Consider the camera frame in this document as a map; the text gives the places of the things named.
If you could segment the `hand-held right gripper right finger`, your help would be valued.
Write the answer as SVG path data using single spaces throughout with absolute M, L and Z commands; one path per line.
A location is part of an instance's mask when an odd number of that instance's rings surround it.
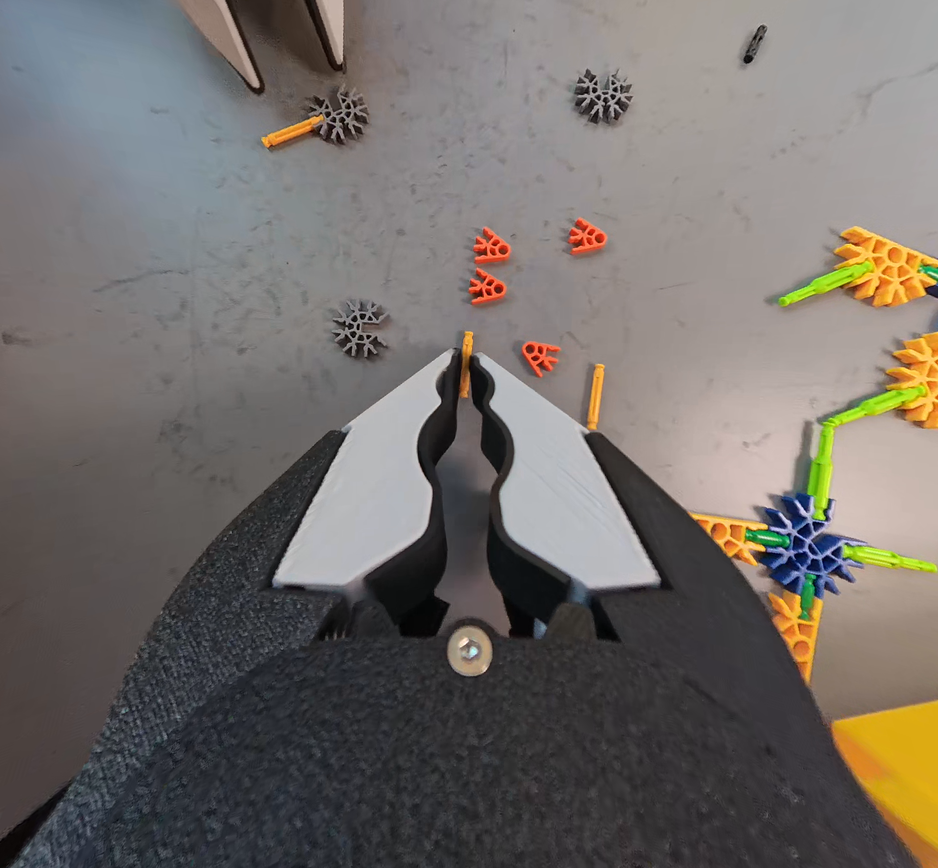
M 486 355 L 470 361 L 480 449 L 495 472 L 487 560 L 513 636 L 543 635 L 556 608 L 661 587 L 588 431 Z

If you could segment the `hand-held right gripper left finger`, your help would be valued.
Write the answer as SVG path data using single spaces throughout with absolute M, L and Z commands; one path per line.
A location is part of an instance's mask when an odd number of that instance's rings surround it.
M 447 349 L 342 429 L 275 588 L 371 599 L 397 623 L 433 598 L 448 554 L 437 463 L 456 434 L 462 363 Z

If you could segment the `grey snowflake connector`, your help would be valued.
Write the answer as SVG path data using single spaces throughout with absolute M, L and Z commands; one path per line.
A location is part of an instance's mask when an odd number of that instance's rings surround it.
M 587 68 L 573 90 L 576 111 L 593 124 L 616 123 L 628 110 L 634 98 L 632 84 L 618 72 L 604 79 Z
M 320 116 L 322 121 L 312 131 L 334 145 L 345 145 L 357 140 L 369 125 L 369 108 L 355 88 L 340 87 L 332 100 L 313 96 L 307 99 L 308 116 Z
M 380 329 L 386 318 L 382 306 L 371 299 L 347 299 L 332 318 L 334 343 L 351 358 L 377 357 L 388 346 Z

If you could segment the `blue yellow green toy model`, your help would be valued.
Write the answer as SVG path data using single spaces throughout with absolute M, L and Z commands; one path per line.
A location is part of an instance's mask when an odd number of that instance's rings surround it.
M 821 426 L 810 463 L 807 490 L 765 509 L 766 522 L 691 512 L 690 517 L 721 551 L 751 566 L 763 566 L 779 591 L 768 594 L 772 621 L 803 681 L 810 684 L 827 593 L 837 580 L 854 583 L 853 569 L 874 566 L 936 573 L 936 564 L 905 557 L 829 529 L 835 514 L 830 497 L 836 431 L 874 416 L 870 403 L 857 405 Z

